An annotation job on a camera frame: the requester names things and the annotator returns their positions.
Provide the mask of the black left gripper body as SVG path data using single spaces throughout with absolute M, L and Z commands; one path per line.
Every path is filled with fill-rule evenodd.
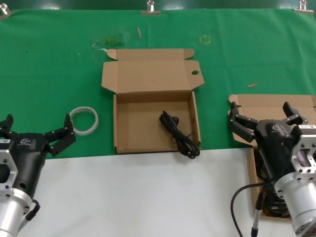
M 34 198 L 40 173 L 48 154 L 47 139 L 41 133 L 0 134 L 0 149 L 9 150 L 18 173 L 12 185 Z

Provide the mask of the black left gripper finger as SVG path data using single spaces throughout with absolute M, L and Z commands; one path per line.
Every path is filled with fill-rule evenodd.
M 71 146 L 76 141 L 76 136 L 70 115 L 66 114 L 62 128 L 47 132 L 44 137 L 47 140 L 46 150 L 53 157 Z
M 13 125 L 13 116 L 8 114 L 6 119 L 0 122 L 0 137 L 1 138 L 11 138 L 12 131 L 11 127 Z

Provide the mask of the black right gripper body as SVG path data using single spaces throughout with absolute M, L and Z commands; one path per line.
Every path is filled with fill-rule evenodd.
M 263 158 L 270 179 L 278 180 L 294 172 L 291 162 L 297 137 L 292 134 L 292 125 L 302 125 L 302 119 L 263 119 L 254 127 L 258 151 Z

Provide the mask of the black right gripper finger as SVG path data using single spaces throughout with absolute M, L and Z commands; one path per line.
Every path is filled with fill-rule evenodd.
M 300 115 L 297 109 L 293 108 L 289 102 L 285 102 L 283 105 L 283 111 L 286 115 L 286 118 L 282 122 L 288 125 L 306 125 L 308 120 Z
M 229 128 L 233 133 L 241 137 L 246 142 L 252 142 L 255 139 L 254 129 L 257 126 L 257 120 L 239 114 L 239 105 L 233 101 L 229 112 Z

